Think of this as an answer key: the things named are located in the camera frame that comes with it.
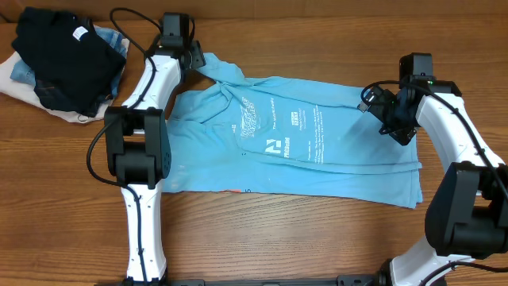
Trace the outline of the light blue printed t-shirt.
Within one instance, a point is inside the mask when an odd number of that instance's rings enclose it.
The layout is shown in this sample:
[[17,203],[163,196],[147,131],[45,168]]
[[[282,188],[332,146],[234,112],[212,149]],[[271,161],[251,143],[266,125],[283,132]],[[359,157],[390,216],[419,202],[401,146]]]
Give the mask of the light blue printed t-shirt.
[[415,143],[379,133],[360,89],[283,77],[248,78],[205,56],[204,91],[179,95],[167,132],[166,192],[333,196],[413,208],[423,200]]

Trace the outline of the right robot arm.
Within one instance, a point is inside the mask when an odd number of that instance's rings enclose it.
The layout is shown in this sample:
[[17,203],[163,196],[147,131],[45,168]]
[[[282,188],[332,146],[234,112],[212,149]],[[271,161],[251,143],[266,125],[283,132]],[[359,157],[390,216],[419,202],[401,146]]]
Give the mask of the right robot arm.
[[429,53],[399,60],[399,87],[367,85],[359,110],[378,118],[381,134],[408,145],[423,129],[444,169],[425,214],[425,235],[403,255],[387,260],[370,285],[444,285],[458,267],[503,273],[482,264],[507,251],[507,164],[481,138],[453,81],[437,79]]

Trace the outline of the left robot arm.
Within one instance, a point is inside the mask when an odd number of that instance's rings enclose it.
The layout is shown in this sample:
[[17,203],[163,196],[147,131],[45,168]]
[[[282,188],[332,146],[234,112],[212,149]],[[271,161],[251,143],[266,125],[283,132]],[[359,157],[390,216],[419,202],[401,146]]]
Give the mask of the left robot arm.
[[167,284],[161,234],[161,196],[171,168],[165,109],[186,74],[205,64],[188,14],[165,13],[159,34],[143,52],[144,71],[133,93],[105,112],[108,169],[120,186],[129,234],[123,285]]

